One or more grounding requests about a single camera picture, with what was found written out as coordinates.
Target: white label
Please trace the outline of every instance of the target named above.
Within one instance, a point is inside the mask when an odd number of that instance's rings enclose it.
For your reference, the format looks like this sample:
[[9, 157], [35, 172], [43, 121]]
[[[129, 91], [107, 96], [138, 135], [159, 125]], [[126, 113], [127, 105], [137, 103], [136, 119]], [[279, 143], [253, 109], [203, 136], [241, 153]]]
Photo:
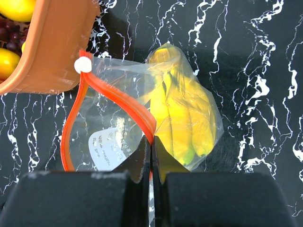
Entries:
[[89, 152], [99, 171], [111, 171], [126, 159], [116, 141], [117, 129], [97, 131], [89, 138]]

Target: black tabletop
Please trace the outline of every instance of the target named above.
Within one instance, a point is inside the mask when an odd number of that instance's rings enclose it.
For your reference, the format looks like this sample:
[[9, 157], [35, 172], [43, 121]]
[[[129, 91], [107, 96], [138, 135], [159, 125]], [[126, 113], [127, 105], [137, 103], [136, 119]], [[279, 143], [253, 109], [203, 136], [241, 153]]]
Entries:
[[[100, 5], [88, 51], [144, 62], [170, 42], [213, 93], [225, 133], [198, 170], [271, 175], [303, 224], [303, 1], [107, 0]], [[24, 173], [63, 170], [62, 128], [76, 94], [77, 88], [56, 96], [0, 97], [0, 204]]]

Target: white slider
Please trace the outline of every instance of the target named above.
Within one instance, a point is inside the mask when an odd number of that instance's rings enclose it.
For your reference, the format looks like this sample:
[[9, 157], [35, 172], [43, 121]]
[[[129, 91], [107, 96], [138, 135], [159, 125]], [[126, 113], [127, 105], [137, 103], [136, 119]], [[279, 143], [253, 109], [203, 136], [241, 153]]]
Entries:
[[92, 63], [88, 57], [79, 57], [74, 64], [75, 70], [77, 73], [81, 72], [91, 72]]

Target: plastic bag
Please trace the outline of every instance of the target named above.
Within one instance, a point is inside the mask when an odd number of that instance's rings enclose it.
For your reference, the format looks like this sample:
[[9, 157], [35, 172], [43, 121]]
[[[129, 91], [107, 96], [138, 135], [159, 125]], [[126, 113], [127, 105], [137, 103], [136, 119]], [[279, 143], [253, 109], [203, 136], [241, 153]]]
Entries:
[[202, 88], [184, 54], [165, 44], [146, 64], [92, 60], [62, 133], [68, 171], [111, 171], [130, 156], [143, 135], [160, 137], [189, 170], [211, 152], [223, 132], [212, 94]]

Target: bunch of bananas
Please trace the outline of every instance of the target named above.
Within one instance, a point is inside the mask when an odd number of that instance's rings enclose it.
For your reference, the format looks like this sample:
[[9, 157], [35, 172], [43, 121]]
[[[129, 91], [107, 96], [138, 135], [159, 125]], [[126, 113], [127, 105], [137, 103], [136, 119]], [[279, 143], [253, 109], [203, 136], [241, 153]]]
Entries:
[[164, 44], [147, 60], [148, 63], [166, 61], [174, 63], [162, 72], [162, 77], [155, 77], [158, 80], [155, 84], [160, 85], [151, 95], [150, 112], [157, 120], [155, 135], [179, 163], [190, 169], [214, 147], [214, 110], [206, 94], [209, 91], [198, 83], [179, 48]]

